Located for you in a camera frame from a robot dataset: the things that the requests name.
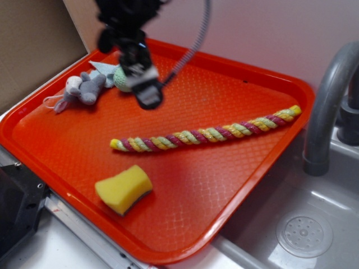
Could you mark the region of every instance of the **drain cover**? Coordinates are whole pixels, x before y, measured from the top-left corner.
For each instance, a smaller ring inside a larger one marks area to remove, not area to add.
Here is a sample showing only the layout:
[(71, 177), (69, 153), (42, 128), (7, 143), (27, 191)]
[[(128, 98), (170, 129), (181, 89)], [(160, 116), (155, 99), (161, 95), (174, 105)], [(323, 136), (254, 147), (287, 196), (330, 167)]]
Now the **drain cover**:
[(278, 222), (277, 238), (290, 254), (314, 258), (328, 250), (333, 232), (323, 217), (311, 211), (297, 210), (284, 215)]

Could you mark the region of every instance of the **red plastic tray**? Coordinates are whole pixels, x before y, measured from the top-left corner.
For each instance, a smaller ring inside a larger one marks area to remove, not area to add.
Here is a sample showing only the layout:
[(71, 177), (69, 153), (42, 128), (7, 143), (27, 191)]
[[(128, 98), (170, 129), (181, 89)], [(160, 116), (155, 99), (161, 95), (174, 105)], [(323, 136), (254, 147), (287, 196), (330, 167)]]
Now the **red plastic tray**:
[[(185, 52), (150, 41), (163, 78)], [(117, 63), (118, 52), (94, 52), (14, 108), (1, 122), (0, 143), (56, 193), (144, 262), (180, 261), (207, 245), (305, 125), (314, 99), (304, 82), (198, 53), (164, 89), (156, 110), (142, 110), (131, 94), (105, 90), (94, 106), (60, 114), (42, 101), (61, 93), (69, 76), (90, 71), (89, 60)], [(113, 138), (173, 132), (246, 121), (299, 105), (295, 122), (230, 142), (192, 145), (161, 153), (123, 153)], [(95, 194), (95, 182), (137, 164), (154, 189), (125, 217)]]

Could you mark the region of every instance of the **twisted rope dog toy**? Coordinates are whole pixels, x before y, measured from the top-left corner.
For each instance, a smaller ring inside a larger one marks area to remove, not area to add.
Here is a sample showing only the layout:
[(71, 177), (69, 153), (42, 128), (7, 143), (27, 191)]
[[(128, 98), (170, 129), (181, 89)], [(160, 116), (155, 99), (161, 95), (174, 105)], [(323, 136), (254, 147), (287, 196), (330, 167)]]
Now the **twisted rope dog toy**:
[(165, 137), (112, 139), (110, 147), (124, 152), (159, 152), (184, 145), (226, 141), (250, 136), (253, 133), (259, 135), (293, 121), (294, 117), (301, 113), (301, 108), (294, 105), (289, 109), (280, 110), (273, 115), (267, 115), (239, 124), (233, 123), (232, 125), (198, 129), (197, 131), (182, 131), (169, 134)]

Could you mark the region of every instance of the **knitted toy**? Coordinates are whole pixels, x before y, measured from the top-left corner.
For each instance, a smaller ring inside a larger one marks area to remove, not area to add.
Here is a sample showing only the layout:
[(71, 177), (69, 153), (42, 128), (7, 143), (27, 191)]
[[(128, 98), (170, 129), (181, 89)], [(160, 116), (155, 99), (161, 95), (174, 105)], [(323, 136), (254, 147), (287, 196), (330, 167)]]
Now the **knitted toy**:
[(291, 122), (294, 120), (294, 117), (301, 113), (300, 107), (294, 105), (289, 109), (280, 110), (273, 115), (256, 118), (248, 122), (233, 123), (232, 125), (182, 131), (169, 134), (165, 137), (151, 137), (150, 139), (139, 137), (121, 140), (112, 139), (110, 147), (124, 152), (160, 152), (192, 144), (198, 145), (201, 143), (226, 141), (250, 136), (253, 133), (259, 135), (278, 126), (283, 126), (287, 122)]
[(96, 70), (93, 70), (90, 73), (90, 77), (98, 74), (104, 74), (106, 76), (106, 88), (112, 88), (115, 86), (122, 92), (131, 92), (131, 88), (126, 85), (126, 75), (119, 64), (113, 65), (93, 61), (90, 61), (89, 63), (96, 68)]

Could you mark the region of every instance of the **green crocheted ball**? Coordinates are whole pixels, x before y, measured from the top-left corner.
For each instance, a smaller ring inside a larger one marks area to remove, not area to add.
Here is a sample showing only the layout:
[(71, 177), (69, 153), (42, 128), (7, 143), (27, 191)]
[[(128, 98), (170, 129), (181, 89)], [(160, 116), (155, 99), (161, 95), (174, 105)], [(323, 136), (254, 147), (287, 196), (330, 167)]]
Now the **green crocheted ball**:
[(131, 88), (126, 86), (126, 76), (125, 73), (123, 73), (123, 70), (121, 67), (119, 67), (114, 75), (113, 75), (113, 82), (114, 85), (119, 88), (120, 91), (123, 92), (131, 92)]

